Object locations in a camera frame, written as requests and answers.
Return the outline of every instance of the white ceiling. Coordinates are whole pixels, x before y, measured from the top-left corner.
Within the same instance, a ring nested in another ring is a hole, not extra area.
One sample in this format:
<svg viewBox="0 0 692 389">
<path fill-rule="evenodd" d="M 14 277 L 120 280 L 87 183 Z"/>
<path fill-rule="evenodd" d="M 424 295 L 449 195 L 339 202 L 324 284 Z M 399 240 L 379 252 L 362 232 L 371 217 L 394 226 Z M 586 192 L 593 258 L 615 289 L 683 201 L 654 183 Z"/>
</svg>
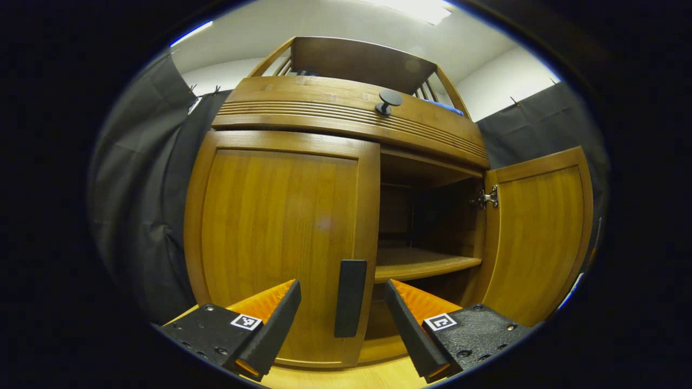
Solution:
<svg viewBox="0 0 692 389">
<path fill-rule="evenodd" d="M 173 59 L 180 73 L 187 73 L 222 62 L 266 57 L 293 36 L 342 37 L 418 55 L 440 65 L 457 84 L 518 46 L 466 11 L 452 5 L 446 8 L 452 14 L 433 26 L 357 0 L 257 0 L 178 43 Z"/>
</svg>

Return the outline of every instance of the wooden shelf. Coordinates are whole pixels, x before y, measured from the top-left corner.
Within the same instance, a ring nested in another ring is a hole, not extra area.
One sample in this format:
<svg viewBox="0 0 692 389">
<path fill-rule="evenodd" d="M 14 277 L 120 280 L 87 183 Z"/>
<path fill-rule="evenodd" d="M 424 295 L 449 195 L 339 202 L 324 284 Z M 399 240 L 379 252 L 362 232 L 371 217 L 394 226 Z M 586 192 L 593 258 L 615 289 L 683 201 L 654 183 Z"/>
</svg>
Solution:
<svg viewBox="0 0 692 389">
<path fill-rule="evenodd" d="M 436 253 L 422 248 L 379 248 L 375 283 L 388 279 L 405 281 L 451 273 L 480 265 L 478 258 Z"/>
</svg>

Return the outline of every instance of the cabinet knob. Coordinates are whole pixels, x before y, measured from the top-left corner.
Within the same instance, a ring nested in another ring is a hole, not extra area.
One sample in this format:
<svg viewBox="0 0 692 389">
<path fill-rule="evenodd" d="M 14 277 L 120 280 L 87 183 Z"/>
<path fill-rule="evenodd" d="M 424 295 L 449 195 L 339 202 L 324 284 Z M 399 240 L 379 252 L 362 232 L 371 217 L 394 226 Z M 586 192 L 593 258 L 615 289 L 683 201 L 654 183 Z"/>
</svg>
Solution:
<svg viewBox="0 0 692 389">
<path fill-rule="evenodd" d="M 378 103 L 375 106 L 375 111 L 378 111 L 384 116 L 389 116 L 389 114 L 392 113 L 392 108 L 390 105 L 398 107 L 403 102 L 400 94 L 389 89 L 382 89 L 380 91 L 380 99 L 382 99 L 383 102 Z"/>
</svg>

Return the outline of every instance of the cabinet door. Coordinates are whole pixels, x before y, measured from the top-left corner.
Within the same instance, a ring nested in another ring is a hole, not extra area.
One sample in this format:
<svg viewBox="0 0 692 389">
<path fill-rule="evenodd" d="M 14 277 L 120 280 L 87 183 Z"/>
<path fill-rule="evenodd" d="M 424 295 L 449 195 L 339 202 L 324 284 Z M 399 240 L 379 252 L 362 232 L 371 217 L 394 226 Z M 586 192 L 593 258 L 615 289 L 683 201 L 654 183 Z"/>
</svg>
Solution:
<svg viewBox="0 0 692 389">
<path fill-rule="evenodd" d="M 483 263 L 465 305 L 483 302 L 521 325 L 546 319 L 574 284 L 593 218 L 591 178 L 581 147 L 486 173 L 499 207 L 485 209 Z"/>
<path fill-rule="evenodd" d="M 302 302 L 277 362 L 353 365 L 374 280 L 379 144 L 317 134 L 210 132 L 185 207 L 197 302 L 228 306 L 287 280 Z M 354 338 L 335 338 L 340 262 L 367 260 Z"/>
</svg>

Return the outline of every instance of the black curtain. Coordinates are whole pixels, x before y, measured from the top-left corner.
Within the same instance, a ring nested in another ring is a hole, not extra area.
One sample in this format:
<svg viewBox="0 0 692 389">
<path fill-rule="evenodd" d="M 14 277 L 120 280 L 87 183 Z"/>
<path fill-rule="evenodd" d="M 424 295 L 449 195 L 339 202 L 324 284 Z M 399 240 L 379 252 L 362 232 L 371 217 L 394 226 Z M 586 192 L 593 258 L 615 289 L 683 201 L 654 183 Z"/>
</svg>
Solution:
<svg viewBox="0 0 692 389">
<path fill-rule="evenodd" d="M 197 101 L 168 50 L 125 88 L 104 122 L 87 199 L 104 265 L 145 317 L 195 304 L 183 255 L 185 198 L 204 134 L 230 91 Z"/>
<path fill-rule="evenodd" d="M 538 92 L 477 122 L 491 169 L 503 168 L 581 146 L 594 193 L 588 254 L 605 223 L 610 163 L 601 131 L 582 99 L 564 82 Z"/>
</svg>

